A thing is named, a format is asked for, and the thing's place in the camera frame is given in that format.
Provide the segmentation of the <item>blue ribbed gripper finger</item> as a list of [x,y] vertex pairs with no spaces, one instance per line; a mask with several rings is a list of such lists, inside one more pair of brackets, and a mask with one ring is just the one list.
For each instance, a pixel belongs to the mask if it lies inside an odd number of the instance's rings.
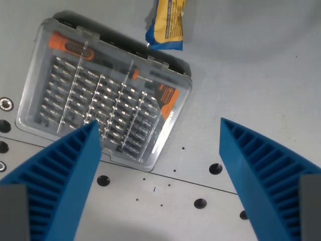
[[73,240],[101,158],[92,121],[24,161],[2,185],[27,188],[31,240]]
[[320,167],[221,118],[219,154],[258,240],[300,240],[299,179]]

